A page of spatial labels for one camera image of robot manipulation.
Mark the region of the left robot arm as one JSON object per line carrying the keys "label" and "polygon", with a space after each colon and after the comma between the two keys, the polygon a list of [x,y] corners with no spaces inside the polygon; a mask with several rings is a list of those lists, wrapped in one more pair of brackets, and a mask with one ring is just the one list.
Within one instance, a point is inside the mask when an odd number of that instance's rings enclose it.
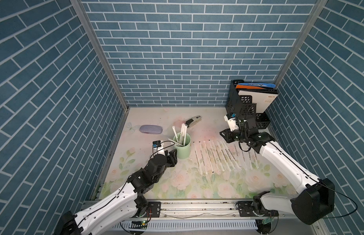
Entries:
{"label": "left robot arm", "polygon": [[177,150],[152,157],[145,168],[129,176],[123,186],[98,203],[73,214],[64,213],[54,230],[55,235],[101,235],[121,221],[141,216],[148,201],[144,194],[177,164]]}

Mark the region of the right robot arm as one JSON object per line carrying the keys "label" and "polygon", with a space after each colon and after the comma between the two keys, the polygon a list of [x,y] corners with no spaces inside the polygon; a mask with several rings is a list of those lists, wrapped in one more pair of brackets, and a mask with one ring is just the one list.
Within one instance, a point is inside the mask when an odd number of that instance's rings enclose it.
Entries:
{"label": "right robot arm", "polygon": [[295,195],[282,196],[264,191],[253,197],[252,209],[258,216],[267,211],[287,212],[301,222],[312,225],[333,212],[335,185],[321,179],[294,160],[267,132],[247,134],[245,131],[225,129],[220,132],[224,140],[245,143],[273,164],[292,184]]}

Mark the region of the wrapped straws in cup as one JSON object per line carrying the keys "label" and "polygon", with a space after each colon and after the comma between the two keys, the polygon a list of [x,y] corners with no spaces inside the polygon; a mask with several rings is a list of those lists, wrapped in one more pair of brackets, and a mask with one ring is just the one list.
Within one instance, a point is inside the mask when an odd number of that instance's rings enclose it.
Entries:
{"label": "wrapped straws in cup", "polygon": [[187,128],[188,128],[188,125],[185,123],[182,123],[181,131],[180,131],[180,133],[177,133],[176,127],[172,126],[174,138],[168,139],[168,140],[171,141],[172,143],[176,144],[177,146],[180,146],[180,147],[186,146],[187,145]]}

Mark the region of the green cylindrical cup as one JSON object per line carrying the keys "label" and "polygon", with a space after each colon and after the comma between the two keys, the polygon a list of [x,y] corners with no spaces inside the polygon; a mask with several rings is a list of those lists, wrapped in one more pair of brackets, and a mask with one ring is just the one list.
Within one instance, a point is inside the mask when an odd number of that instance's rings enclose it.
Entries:
{"label": "green cylindrical cup", "polygon": [[178,145],[176,137],[173,138],[173,141],[175,142],[175,148],[177,149],[177,158],[184,160],[189,158],[190,152],[191,152],[191,137],[189,134],[187,134],[186,137],[186,144],[184,146]]}

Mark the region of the black mesh file holder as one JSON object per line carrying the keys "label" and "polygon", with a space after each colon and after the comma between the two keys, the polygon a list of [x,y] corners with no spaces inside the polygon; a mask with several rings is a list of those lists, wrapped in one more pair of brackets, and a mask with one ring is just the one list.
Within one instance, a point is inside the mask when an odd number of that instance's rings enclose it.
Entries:
{"label": "black mesh file holder", "polygon": [[232,80],[229,95],[226,103],[226,111],[230,118],[245,118],[246,115],[255,114],[255,122],[258,129],[266,129],[270,124],[270,119],[265,112],[257,110],[257,102],[253,95],[240,95],[241,89],[236,89],[237,85],[244,80]]}

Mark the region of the purple fabric glasses case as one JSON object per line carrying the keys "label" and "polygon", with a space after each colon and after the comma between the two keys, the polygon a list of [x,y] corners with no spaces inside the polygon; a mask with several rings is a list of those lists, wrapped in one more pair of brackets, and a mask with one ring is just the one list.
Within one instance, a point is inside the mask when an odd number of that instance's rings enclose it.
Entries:
{"label": "purple fabric glasses case", "polygon": [[145,134],[158,135],[163,132],[163,129],[161,126],[158,126],[158,125],[142,125],[139,128],[139,131],[141,133],[145,133]]}

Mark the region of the blue folder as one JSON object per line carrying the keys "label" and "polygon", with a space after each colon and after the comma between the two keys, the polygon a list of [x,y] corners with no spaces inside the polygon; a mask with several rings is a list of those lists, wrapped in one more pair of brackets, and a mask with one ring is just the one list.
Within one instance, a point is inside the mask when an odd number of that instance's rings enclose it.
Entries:
{"label": "blue folder", "polygon": [[275,84],[269,84],[269,83],[238,83],[238,84],[240,84],[240,85],[249,85],[249,86],[257,86],[257,87],[264,87],[264,88],[268,88],[268,90],[273,90],[273,89],[276,88]]}

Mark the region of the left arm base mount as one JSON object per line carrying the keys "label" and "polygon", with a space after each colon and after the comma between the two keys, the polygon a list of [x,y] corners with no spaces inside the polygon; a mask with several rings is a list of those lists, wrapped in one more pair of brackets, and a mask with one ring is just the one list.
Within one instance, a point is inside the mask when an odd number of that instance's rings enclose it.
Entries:
{"label": "left arm base mount", "polygon": [[137,212],[135,218],[159,218],[161,211],[161,202],[160,201],[150,201],[146,209],[141,212]]}

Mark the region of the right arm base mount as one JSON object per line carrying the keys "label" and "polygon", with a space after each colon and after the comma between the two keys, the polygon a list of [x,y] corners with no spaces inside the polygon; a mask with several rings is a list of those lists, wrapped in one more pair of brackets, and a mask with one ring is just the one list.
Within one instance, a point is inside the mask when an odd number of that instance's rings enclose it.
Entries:
{"label": "right arm base mount", "polygon": [[238,201],[235,208],[239,211],[240,217],[277,217],[278,211],[265,209],[260,202]]}

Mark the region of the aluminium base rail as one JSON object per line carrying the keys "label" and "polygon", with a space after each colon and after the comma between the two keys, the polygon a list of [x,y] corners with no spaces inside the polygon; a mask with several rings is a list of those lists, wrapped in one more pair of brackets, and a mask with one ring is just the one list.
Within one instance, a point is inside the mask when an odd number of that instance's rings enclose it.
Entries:
{"label": "aluminium base rail", "polygon": [[[240,217],[235,208],[238,201],[252,201],[251,199],[193,199],[193,200],[156,200],[160,201],[159,218],[152,219],[265,219],[268,217]],[[280,219],[296,219],[294,214],[278,211]]]}

